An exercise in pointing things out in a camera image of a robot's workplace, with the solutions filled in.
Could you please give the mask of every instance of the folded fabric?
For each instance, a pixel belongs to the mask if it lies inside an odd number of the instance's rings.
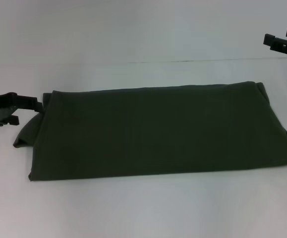
[[[262,83],[44,94],[14,146],[33,146],[30,180],[287,165],[287,131]]]

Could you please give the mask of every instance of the white surface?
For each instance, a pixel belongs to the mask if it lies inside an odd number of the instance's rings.
[[[257,81],[287,129],[287,59],[262,45],[285,35],[287,1],[88,2],[0,0],[0,94]],[[15,114],[0,128],[0,238],[287,237],[287,166],[30,182],[32,149],[12,143],[35,113]]]

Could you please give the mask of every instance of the white backdrop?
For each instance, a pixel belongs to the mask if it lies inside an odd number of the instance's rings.
[[[287,56],[262,44],[286,29],[283,0],[0,0],[0,94],[256,81],[287,129]],[[0,238],[287,237],[287,166],[30,182],[12,143],[35,113],[15,114]]]

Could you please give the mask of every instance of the olive green cloth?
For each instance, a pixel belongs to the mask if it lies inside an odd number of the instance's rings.
[[[287,165],[287,132],[262,83],[44,94],[20,132],[30,180]]]

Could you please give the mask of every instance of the green textile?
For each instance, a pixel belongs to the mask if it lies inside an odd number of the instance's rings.
[[[287,165],[287,132],[262,83],[44,94],[14,146],[33,146],[30,180]]]

